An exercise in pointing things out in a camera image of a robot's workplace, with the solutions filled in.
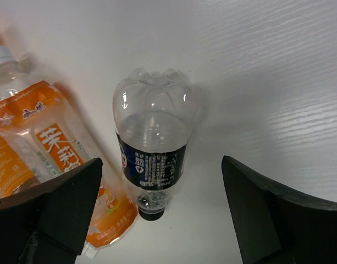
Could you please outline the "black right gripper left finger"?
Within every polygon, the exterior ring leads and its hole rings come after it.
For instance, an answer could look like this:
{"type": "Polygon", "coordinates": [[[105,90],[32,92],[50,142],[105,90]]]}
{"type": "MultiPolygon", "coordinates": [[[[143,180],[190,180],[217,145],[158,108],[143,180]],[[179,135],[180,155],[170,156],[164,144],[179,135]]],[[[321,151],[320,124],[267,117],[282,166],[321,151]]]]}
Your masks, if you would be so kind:
{"type": "Polygon", "coordinates": [[[102,178],[102,160],[0,199],[0,263],[75,263],[102,178]]]}

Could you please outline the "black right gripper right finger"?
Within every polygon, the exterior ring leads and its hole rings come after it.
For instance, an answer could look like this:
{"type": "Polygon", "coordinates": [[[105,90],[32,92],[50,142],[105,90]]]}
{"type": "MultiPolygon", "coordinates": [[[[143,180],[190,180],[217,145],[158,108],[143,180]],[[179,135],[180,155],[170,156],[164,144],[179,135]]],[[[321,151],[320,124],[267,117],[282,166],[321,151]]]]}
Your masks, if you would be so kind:
{"type": "Polygon", "coordinates": [[[295,190],[224,156],[243,263],[337,263],[337,202],[295,190]]]}

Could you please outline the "clear bottle dark blue label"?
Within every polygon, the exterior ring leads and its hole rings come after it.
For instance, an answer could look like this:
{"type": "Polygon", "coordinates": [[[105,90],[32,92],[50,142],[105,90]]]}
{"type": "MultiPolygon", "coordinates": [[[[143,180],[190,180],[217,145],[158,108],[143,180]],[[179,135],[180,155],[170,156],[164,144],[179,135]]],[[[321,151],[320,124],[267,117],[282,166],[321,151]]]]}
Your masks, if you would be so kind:
{"type": "Polygon", "coordinates": [[[116,87],[113,116],[124,184],[140,216],[160,219],[182,176],[199,101],[181,72],[133,70],[116,87]]]}

